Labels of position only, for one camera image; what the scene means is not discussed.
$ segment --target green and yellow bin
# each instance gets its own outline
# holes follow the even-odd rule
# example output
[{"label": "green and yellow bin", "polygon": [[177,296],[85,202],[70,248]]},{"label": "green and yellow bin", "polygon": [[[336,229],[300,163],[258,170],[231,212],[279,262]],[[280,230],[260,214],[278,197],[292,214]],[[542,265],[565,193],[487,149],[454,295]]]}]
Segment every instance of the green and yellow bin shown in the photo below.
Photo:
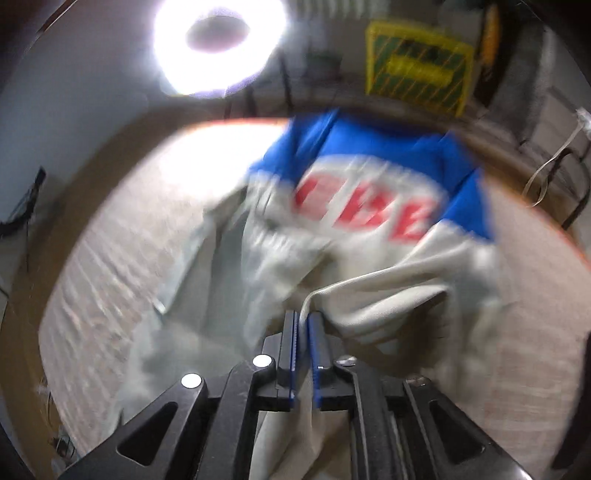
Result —
[{"label": "green and yellow bin", "polygon": [[368,95],[462,114],[472,81],[470,45],[426,27],[382,21],[369,25],[366,39]]}]

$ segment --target blue and white jersey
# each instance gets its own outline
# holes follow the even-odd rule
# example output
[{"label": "blue and white jersey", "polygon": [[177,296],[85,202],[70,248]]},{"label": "blue and white jersey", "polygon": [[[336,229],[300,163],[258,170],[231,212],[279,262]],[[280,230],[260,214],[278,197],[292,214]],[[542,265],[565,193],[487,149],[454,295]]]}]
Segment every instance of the blue and white jersey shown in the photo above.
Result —
[{"label": "blue and white jersey", "polygon": [[[292,120],[187,242],[135,332],[112,419],[188,372],[251,358],[286,309],[302,322],[322,310],[350,353],[390,374],[474,395],[503,310],[479,176],[451,135],[338,112]],[[252,479],[303,478],[347,421],[312,411],[309,382],[299,398],[290,421],[266,416]]]}]

